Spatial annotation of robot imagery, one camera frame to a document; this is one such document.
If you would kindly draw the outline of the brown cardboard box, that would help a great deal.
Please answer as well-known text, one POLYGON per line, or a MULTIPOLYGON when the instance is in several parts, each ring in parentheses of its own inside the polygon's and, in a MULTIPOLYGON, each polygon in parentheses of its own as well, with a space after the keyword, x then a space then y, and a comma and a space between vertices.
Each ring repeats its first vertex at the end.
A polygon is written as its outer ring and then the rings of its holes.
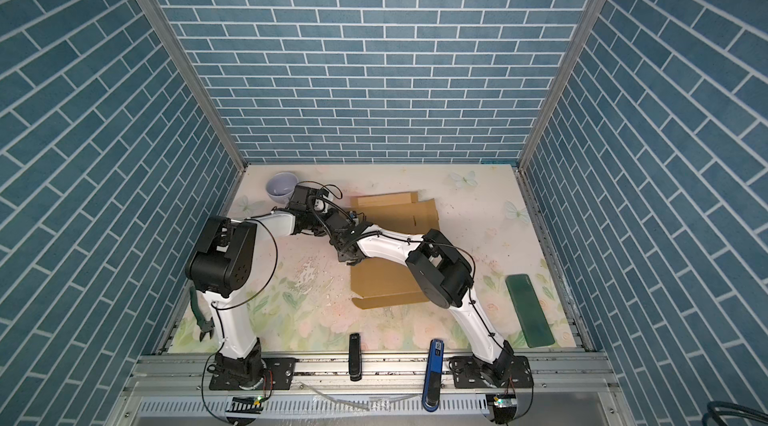
POLYGON ((405 260, 423 235, 439 228, 435 201, 403 192, 355 197, 351 207, 373 223, 375 232, 382 232, 358 243, 366 258, 351 268, 353 304, 369 310, 426 302, 405 260))

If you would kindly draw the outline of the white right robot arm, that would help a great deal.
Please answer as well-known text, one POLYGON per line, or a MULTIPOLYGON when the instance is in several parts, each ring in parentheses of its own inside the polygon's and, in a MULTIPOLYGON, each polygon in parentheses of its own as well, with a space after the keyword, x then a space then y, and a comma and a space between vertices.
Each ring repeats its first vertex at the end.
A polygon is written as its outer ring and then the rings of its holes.
POLYGON ((378 258, 407 267, 427 299, 448 310, 461 327, 483 380, 495 387, 509 384, 514 350, 479 304, 469 259, 441 232, 407 235, 363 222, 333 233, 330 244, 350 266, 378 258))

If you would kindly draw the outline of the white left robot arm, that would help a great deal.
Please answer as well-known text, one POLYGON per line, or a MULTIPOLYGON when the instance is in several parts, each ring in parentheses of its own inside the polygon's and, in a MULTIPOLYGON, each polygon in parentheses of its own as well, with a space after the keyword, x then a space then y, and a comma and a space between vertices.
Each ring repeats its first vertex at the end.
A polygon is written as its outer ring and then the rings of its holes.
POLYGON ((198 314, 201 334, 219 341, 213 371, 240 388, 255 387, 266 373, 261 344, 248 325, 246 304, 256 298, 240 291, 249 281, 259 240, 276 245, 283 236, 309 234, 326 237, 339 260, 352 265, 362 257, 352 237, 370 224, 362 213, 348 212, 330 198, 334 185, 294 187, 285 205, 244 220, 213 216, 206 222, 192 259, 185 269, 193 284, 192 299, 202 296, 210 317, 198 314))

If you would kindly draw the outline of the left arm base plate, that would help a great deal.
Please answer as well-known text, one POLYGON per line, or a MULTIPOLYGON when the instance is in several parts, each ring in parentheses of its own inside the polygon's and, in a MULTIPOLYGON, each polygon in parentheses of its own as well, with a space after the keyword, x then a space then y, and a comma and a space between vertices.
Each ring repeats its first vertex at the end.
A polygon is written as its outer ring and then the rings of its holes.
POLYGON ((212 391, 289 390, 296 359, 291 357, 231 359, 220 354, 206 367, 212 391))

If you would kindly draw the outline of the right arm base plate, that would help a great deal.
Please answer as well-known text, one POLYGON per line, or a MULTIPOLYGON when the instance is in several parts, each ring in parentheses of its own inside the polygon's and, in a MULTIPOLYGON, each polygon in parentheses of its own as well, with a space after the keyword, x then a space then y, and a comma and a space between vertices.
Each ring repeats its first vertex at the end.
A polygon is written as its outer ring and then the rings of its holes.
POLYGON ((493 363, 475 356, 454 356, 448 362, 456 389, 530 389, 534 385, 530 363, 525 356, 500 357, 493 363))

